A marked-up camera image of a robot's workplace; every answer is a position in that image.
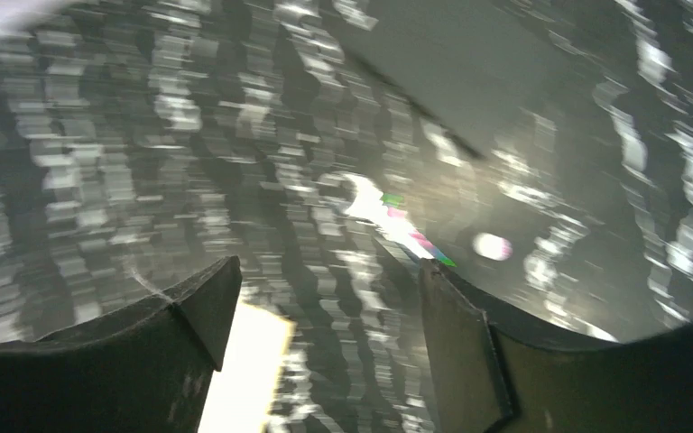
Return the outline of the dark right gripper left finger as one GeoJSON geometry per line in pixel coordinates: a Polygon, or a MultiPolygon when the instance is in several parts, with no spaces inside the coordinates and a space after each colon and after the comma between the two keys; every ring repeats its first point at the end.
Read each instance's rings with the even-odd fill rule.
{"type": "Polygon", "coordinates": [[[0,432],[194,432],[242,275],[228,256],[100,318],[0,344],[0,432]]]}

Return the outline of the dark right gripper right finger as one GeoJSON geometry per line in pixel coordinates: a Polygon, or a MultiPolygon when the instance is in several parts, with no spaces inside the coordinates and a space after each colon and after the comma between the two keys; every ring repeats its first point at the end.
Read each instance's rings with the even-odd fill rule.
{"type": "Polygon", "coordinates": [[[423,260],[422,324],[444,432],[693,432],[693,323],[585,336],[423,260]]]}

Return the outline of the silver wrench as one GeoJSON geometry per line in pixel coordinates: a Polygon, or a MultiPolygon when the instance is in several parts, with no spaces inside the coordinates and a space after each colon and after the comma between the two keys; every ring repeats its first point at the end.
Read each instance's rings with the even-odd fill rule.
{"type": "Polygon", "coordinates": [[[328,199],[342,215],[374,227],[415,262],[428,259],[457,266],[412,223],[400,196],[384,193],[372,180],[354,172],[336,171],[331,179],[344,184],[349,193],[349,198],[328,199]]]}

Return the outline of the cream envelope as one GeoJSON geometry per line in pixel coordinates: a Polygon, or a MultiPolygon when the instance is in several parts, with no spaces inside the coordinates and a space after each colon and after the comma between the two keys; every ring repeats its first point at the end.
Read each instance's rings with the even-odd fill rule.
{"type": "Polygon", "coordinates": [[[208,387],[198,433],[265,431],[295,324],[266,309],[239,303],[224,365],[208,387]]]}

